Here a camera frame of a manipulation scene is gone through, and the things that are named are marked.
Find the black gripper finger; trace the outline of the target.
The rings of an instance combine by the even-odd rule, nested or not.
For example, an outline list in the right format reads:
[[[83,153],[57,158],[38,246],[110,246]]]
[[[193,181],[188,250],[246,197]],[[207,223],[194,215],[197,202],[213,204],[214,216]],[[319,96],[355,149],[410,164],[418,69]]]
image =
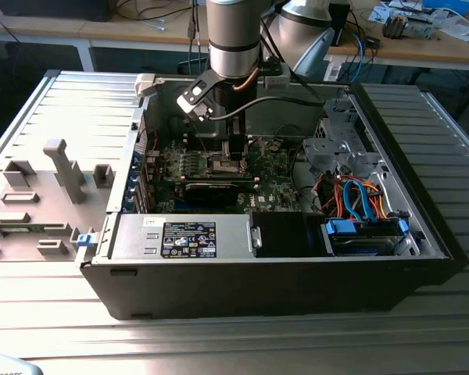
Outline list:
[[[226,125],[229,158],[232,161],[240,161],[243,158],[246,143],[245,112],[240,112],[226,120]]]

